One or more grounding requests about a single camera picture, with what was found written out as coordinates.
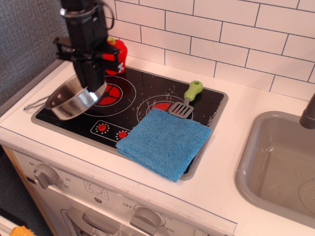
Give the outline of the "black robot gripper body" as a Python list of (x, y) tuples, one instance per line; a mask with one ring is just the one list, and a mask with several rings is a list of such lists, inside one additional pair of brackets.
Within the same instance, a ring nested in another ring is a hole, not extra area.
[(119, 50), (107, 43), (108, 30), (103, 7), (80, 11), (62, 8), (69, 37), (57, 37), (57, 55), (68, 61), (91, 61), (101, 69), (118, 71)]

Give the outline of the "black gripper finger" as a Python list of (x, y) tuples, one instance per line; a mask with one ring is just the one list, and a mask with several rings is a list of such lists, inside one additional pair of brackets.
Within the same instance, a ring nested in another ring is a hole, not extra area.
[(77, 77), (81, 83), (81, 86), (89, 86), (89, 72), (90, 72), (90, 62), (89, 61), (74, 61), (73, 62), (74, 70), (77, 74)]
[(86, 62), (85, 70), (88, 90), (97, 91), (104, 84), (103, 71), (91, 61)]

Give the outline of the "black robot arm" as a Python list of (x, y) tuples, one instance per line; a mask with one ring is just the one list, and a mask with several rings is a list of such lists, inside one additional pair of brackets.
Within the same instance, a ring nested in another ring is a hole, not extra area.
[(71, 61), (81, 86), (94, 92), (106, 75), (124, 72), (127, 47), (108, 36), (103, 1), (63, 0), (61, 5), (69, 36), (55, 38), (57, 55)]

